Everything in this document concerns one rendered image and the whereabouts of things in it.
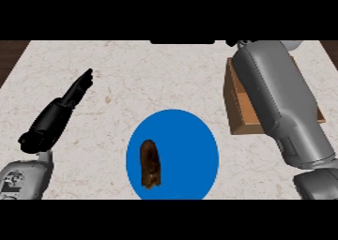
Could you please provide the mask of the blue oval plate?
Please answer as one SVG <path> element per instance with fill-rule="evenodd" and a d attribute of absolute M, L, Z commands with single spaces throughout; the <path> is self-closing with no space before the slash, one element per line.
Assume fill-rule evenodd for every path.
<path fill-rule="evenodd" d="M 140 147 L 152 140 L 161 163 L 161 185 L 142 185 Z M 182 110 L 154 113 L 133 131 L 126 150 L 130 184 L 145 200 L 201 200 L 214 185 L 219 151 L 202 120 Z"/>

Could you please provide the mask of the brown bell pepper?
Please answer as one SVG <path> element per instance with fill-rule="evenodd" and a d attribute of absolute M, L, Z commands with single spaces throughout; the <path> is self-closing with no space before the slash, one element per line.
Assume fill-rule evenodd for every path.
<path fill-rule="evenodd" d="M 146 140 L 140 147 L 142 185 L 146 188 L 161 185 L 161 162 L 155 142 Z"/>

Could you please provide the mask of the brown cardboard box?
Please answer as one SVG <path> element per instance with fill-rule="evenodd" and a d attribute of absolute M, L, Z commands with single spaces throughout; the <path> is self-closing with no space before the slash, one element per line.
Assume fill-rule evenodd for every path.
<path fill-rule="evenodd" d="M 276 63 L 266 57 L 230 57 L 223 98 L 233 135 L 321 134 L 325 118 L 291 56 L 278 57 Z"/>

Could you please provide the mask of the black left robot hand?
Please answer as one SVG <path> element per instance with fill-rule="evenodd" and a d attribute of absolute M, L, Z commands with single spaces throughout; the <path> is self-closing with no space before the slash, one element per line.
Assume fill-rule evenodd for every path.
<path fill-rule="evenodd" d="M 68 121 L 93 85 L 93 69 L 89 68 L 72 83 L 64 97 L 58 97 L 46 106 L 34 120 L 30 130 L 21 135 L 21 150 L 28 154 L 49 151 L 61 137 Z"/>

